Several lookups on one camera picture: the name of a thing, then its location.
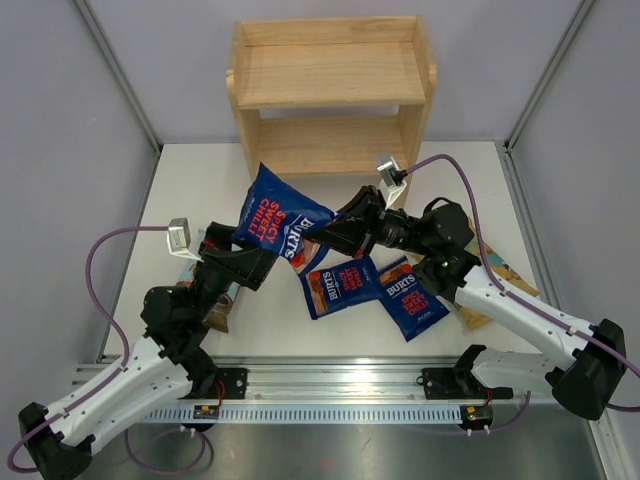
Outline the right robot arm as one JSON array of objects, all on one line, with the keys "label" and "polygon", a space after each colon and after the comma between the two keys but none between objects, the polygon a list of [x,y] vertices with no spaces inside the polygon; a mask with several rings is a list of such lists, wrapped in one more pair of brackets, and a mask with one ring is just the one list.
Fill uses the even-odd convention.
[{"label": "right robot arm", "polygon": [[414,274],[430,294],[488,316],[537,349],[508,355],[470,347],[453,374],[463,395],[492,387],[539,391],[583,419],[599,419],[629,369],[622,328],[568,315],[497,277],[485,257],[466,248],[479,234],[449,199],[436,198],[416,218],[387,208],[379,190],[365,186],[306,237],[352,258],[376,245],[417,254]]}]

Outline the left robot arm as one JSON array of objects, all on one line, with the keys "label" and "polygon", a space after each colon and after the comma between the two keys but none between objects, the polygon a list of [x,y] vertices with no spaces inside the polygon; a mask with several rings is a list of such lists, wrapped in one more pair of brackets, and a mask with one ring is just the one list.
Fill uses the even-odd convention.
[{"label": "left robot arm", "polygon": [[65,398],[24,407],[18,421],[34,472],[45,479],[75,479],[114,437],[178,399],[217,403],[245,395],[247,372],[218,368],[201,343],[206,318],[237,284],[257,290],[277,256],[213,222],[195,257],[188,284],[156,286],[143,300],[142,336],[122,357]]}]

